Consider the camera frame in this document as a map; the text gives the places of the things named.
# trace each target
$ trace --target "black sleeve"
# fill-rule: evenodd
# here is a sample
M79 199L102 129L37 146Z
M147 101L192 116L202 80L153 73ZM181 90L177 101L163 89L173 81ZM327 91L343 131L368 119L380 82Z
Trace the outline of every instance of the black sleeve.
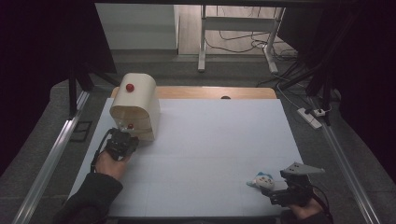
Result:
M87 174L78 192L54 216L52 223L100 222L121 190L122 184L109 175Z

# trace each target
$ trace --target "wall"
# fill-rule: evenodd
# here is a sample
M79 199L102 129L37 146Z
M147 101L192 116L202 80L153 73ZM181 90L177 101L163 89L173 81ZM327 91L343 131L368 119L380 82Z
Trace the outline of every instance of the wall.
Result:
M95 5L111 49L177 49L177 6Z

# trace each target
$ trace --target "hand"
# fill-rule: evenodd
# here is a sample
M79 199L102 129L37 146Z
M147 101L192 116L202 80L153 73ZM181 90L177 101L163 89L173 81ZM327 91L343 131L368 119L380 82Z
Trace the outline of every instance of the hand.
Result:
M314 214L323 211L323 208L320 206L320 204L313 198L304 207L301 207L297 204L290 204L288 207L299 220L311 217Z
M114 161L110 154L104 150L98 157L95 164L96 173L110 175L117 180L120 180L125 173L127 163L131 156L124 157L120 161Z

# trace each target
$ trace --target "power strip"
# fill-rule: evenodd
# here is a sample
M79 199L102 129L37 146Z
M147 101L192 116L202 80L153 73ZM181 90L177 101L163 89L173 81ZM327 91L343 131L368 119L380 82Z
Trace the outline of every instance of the power strip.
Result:
M315 116L317 116L317 117L322 117L322 116L326 115L326 112L324 112L324 110L322 110L322 109L314 110L314 113L315 113Z
M312 116L309 113L305 114L305 109L303 107L298 109L297 112L301 115L301 117L303 117L303 119L306 120L306 122L308 122L311 125L312 128L318 129L321 127L321 124L317 119L314 118L314 116Z

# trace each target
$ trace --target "black curtain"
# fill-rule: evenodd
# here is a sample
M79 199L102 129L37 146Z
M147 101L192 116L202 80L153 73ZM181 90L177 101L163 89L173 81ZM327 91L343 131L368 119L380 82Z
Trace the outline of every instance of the black curtain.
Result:
M396 182L396 26L389 1L368 1L338 50L334 87L342 117Z
M1 174L45 110L53 85L89 63L116 69L92 1L0 1Z

